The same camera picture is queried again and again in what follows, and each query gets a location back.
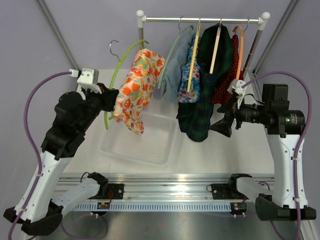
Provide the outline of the lime green plastic hanger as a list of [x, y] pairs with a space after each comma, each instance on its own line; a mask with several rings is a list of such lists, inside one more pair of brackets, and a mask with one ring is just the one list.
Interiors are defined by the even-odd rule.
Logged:
[[116, 80], [116, 77], [117, 77], [117, 74], [118, 74], [118, 72], [119, 72], [119, 70], [120, 70], [120, 67], [122, 66], [124, 60], [126, 59], [127, 55], [131, 52], [131, 50], [133, 50], [133, 48], [134, 48], [135, 46], [137, 46], [137, 45], [139, 45], [140, 47], [143, 48], [144, 43], [146, 43], [146, 44], [149, 44], [149, 43], [150, 43], [149, 41], [147, 41], [147, 40], [145, 40], [145, 39], [139, 40], [139, 41], [133, 43], [133, 44], [125, 51], [125, 53], [123, 54], [122, 57], [119, 57], [117, 54], [115, 54], [115, 53], [112, 52], [112, 44], [113, 44], [113, 42], [118, 43], [119, 41], [114, 39], [114, 40], [112, 40], [112, 41], [110, 42], [110, 44], [109, 44], [109, 52], [110, 52], [111, 55], [117, 57], [117, 59], [118, 59], [118, 64], [117, 64], [117, 66], [116, 66], [116, 68], [115, 68], [115, 70], [114, 70], [114, 72], [113, 72], [113, 75], [112, 75], [112, 78], [111, 78], [111, 81], [110, 81], [110, 84], [109, 84], [109, 88], [110, 88], [110, 89], [113, 88], [114, 83], [115, 83], [115, 80]]

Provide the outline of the orange floral white skirt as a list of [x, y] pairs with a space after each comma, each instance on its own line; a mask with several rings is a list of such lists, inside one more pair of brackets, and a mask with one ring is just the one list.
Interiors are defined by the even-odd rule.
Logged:
[[142, 135], [145, 131], [141, 112], [150, 103], [165, 61], [155, 51], [147, 48], [139, 50], [119, 88], [113, 118], [118, 123], [123, 122], [137, 135]]

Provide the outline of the blue floral skirt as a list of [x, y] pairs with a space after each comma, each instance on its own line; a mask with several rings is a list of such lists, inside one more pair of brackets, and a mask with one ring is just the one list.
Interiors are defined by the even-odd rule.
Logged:
[[200, 85], [200, 73], [201, 67], [197, 63], [197, 60], [194, 60], [194, 65], [192, 69], [190, 89], [188, 91], [189, 77], [192, 64], [192, 56], [194, 51], [196, 33], [191, 37], [191, 43], [189, 44], [189, 50], [187, 55], [186, 64], [181, 68], [181, 82], [177, 91], [178, 102], [182, 104], [195, 103], [200, 99], [201, 94], [201, 85]]

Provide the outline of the light blue denim skirt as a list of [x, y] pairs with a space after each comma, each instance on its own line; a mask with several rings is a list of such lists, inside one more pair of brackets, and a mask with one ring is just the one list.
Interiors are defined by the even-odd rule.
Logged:
[[167, 66], [158, 89], [158, 83], [153, 89], [153, 97], [156, 100], [164, 100], [173, 103], [178, 100], [178, 88], [182, 80], [182, 67], [187, 63], [188, 50], [191, 43], [192, 33], [185, 33], [177, 44]]

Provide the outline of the yellow plastic hanger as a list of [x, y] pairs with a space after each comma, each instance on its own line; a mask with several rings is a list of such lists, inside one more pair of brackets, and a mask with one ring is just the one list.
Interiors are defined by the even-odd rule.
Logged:
[[192, 83], [192, 78], [193, 78], [194, 65], [195, 65], [195, 61], [196, 61], [197, 48], [198, 48], [198, 43], [199, 43], [200, 29], [201, 29], [201, 20], [199, 19], [198, 24], [197, 24], [196, 33], [195, 33], [196, 35], [195, 35], [195, 39], [194, 39], [194, 46], [193, 46], [193, 51], [192, 51], [192, 56], [191, 56], [189, 76], [188, 76], [188, 82], [187, 82], [187, 92], [188, 93], [191, 90], [191, 83]]

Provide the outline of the pale green plastic hanger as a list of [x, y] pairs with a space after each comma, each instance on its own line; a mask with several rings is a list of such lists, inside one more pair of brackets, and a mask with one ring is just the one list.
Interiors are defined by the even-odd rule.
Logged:
[[185, 27], [183, 30], [181, 30], [180, 24], [181, 24], [181, 21], [182, 21], [182, 18], [183, 18], [183, 17], [184, 17], [184, 16], [182, 15], [182, 16], [179, 18], [179, 21], [178, 21], [179, 34], [178, 34], [178, 36], [176, 37], [173, 45], [171, 46], [171, 49], [170, 49], [170, 51], [169, 51], [169, 53], [168, 53], [168, 56], [167, 56], [167, 59], [166, 59], [164, 65], [163, 65], [163, 68], [161, 69], [161, 73], [160, 73], [160, 75], [159, 75], [159, 77], [158, 77], [158, 82], [157, 82], [157, 83], [158, 83], [158, 86], [157, 86], [158, 89], [161, 88], [161, 84], [162, 84], [162, 81], [163, 81], [163, 78], [164, 78], [164, 74], [165, 74], [165, 71], [166, 71], [168, 62], [169, 62], [172, 54], [174, 53], [174, 51], [175, 51], [178, 43], [181, 42], [181, 37], [184, 36], [185, 31], [186, 31], [187, 29], [189, 29], [189, 34], [191, 34], [191, 33], [193, 32], [193, 30], [194, 30], [194, 26], [193, 26], [193, 25], [188, 25], [188, 26]]

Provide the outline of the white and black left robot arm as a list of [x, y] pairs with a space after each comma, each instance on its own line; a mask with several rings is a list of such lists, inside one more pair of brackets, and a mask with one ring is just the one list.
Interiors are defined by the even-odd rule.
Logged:
[[85, 140], [86, 131], [101, 111], [112, 112], [119, 90], [97, 84], [98, 92], [85, 90], [63, 94], [54, 107], [52, 127], [45, 134], [38, 154], [38, 167], [23, 198], [3, 216], [31, 237], [48, 236], [61, 224], [63, 217], [89, 198], [109, 196], [108, 179], [92, 172], [76, 187], [53, 199], [52, 194], [65, 168]]

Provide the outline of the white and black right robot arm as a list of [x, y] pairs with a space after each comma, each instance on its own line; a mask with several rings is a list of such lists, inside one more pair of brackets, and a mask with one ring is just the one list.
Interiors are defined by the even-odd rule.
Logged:
[[246, 196], [255, 204], [261, 221], [315, 220], [317, 211], [310, 207], [304, 191], [302, 170], [303, 130], [306, 118], [300, 110], [290, 110], [288, 86], [265, 84], [262, 104], [244, 103], [244, 81], [230, 84], [232, 97], [218, 109], [224, 117], [209, 128], [231, 137], [232, 125], [240, 129], [242, 123], [261, 124], [274, 165], [274, 186], [268, 190], [244, 173], [232, 174], [227, 193], [232, 198]]

